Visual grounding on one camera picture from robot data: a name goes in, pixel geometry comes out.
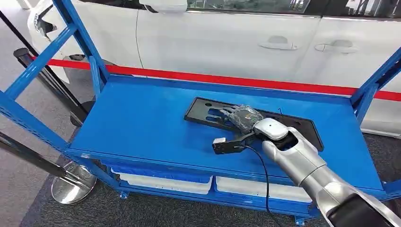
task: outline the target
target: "red barrier tape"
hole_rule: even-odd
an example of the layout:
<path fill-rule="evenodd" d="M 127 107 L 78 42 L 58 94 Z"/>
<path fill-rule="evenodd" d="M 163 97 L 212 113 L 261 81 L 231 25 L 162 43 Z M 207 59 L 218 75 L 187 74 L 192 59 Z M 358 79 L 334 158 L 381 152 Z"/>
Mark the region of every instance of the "red barrier tape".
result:
<path fill-rule="evenodd" d="M 80 70 L 90 69 L 89 63 L 79 62 L 79 61 L 51 59 L 48 62 L 48 65 L 61 66 Z M 197 82 L 218 83 L 218 84 L 238 85 L 247 87 L 272 88 L 272 89 L 303 91 L 303 92 L 316 92 L 316 93 L 347 95 L 347 96 L 352 95 L 357 89 L 354 87 L 338 87 L 329 85 L 303 84 L 303 83 L 282 82 L 282 81 L 262 80 L 262 79 L 212 76 L 212 75 L 186 73 L 186 72 L 148 70 L 148 69 L 138 69 L 124 66 L 117 66 L 117 65 L 106 65 L 106 68 L 110 73 L 117 73 L 117 74 L 133 74 L 133 75 L 141 75 L 148 77 L 166 78 L 166 79 L 181 79 L 181 80 L 189 80 Z M 375 95 L 375 98 L 391 100 L 391 101 L 401 101 L 401 93 L 391 92 L 391 91 L 378 91 Z"/>

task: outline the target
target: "chrome base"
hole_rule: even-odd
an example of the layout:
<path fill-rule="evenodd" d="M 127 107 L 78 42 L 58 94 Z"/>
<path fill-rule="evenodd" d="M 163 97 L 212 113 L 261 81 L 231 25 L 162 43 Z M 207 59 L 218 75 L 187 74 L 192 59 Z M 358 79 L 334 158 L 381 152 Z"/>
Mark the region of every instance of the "chrome base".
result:
<path fill-rule="evenodd" d="M 69 173 L 69 176 L 65 178 L 56 177 L 53 180 L 53 198 L 62 204 L 82 201 L 94 188 L 96 177 L 74 162 L 65 165 L 64 169 Z"/>

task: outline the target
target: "silver robotic arm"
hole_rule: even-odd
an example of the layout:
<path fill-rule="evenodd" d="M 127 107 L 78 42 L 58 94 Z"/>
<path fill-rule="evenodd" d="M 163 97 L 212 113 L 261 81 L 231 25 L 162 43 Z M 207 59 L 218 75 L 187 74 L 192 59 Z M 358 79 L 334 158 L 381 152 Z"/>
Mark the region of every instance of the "silver robotic arm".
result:
<path fill-rule="evenodd" d="M 342 180 L 295 128 L 265 118 L 253 126 L 263 152 L 305 189 L 331 227 L 401 227 L 401 219 L 375 197 Z"/>

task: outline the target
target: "black cable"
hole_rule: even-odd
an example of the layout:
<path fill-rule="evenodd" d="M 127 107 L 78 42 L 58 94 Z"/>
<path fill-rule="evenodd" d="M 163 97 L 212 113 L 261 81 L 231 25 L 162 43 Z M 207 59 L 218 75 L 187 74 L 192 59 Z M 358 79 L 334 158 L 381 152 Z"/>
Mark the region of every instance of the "black cable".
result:
<path fill-rule="evenodd" d="M 271 219 L 273 219 L 274 222 L 276 222 L 276 224 L 277 224 L 278 226 L 282 227 L 282 225 L 279 223 L 279 221 L 277 221 L 277 219 L 274 217 L 274 215 L 273 215 L 273 214 L 270 212 L 270 210 L 269 210 L 269 175 L 267 175 L 267 169 L 266 169 L 266 166 L 265 166 L 265 164 L 264 164 L 263 158 L 262 158 L 262 156 L 261 156 L 253 147 L 247 146 L 247 145 L 242 145 L 242 147 L 244 147 L 244 148 L 249 148 L 249 149 L 251 149 L 252 151 L 254 151 L 255 154 L 256 154 L 256 155 L 259 157 L 259 159 L 261 160 L 262 165 L 263 165 L 263 169 L 264 169 L 264 173 L 266 174 L 266 211 L 267 211 L 267 213 L 269 214 L 269 216 L 271 217 Z"/>

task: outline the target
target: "white car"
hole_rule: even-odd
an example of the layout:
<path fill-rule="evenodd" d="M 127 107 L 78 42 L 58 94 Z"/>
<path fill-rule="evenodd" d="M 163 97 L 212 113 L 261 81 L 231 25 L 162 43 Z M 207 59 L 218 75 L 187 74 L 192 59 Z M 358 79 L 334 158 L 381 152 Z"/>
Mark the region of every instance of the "white car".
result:
<path fill-rule="evenodd" d="M 185 1 L 72 3 L 102 58 L 120 66 L 359 87 L 401 46 L 401 22 L 383 18 L 400 10 L 384 12 L 379 0 Z M 41 52 L 65 23 L 41 0 L 28 27 Z M 54 58 L 82 55 L 72 37 Z M 383 90 L 401 92 L 401 76 Z M 400 102 L 375 99 L 361 127 L 400 138 L 400 113 Z"/>

